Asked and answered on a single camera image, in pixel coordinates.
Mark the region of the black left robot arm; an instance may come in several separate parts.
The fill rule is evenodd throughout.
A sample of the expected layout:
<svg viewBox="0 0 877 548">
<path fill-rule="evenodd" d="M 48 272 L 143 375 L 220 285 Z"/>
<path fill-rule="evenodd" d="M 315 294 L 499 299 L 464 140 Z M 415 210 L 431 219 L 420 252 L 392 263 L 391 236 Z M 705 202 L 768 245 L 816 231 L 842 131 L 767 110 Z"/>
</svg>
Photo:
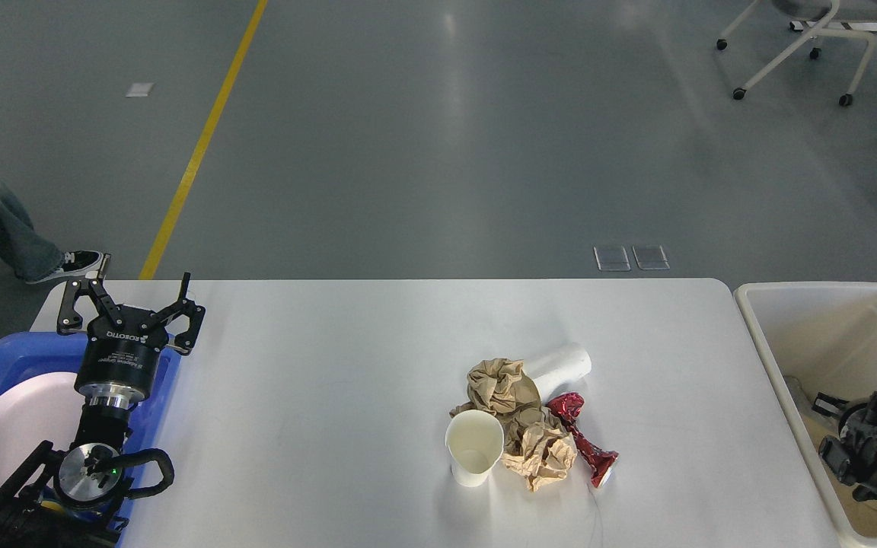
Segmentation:
<svg viewBox="0 0 877 548">
<path fill-rule="evenodd" d="M 72 382 L 80 416 L 66 447 L 39 441 L 0 485 L 0 547 L 115 547 L 129 524 L 122 507 L 174 483 L 167 452 L 133 441 L 132 414 L 158 389 L 163 361 L 192 352 L 206 309 L 189 272 L 161 309 L 115 302 L 109 260 L 65 284 L 56 333 L 85 341 Z"/>
</svg>

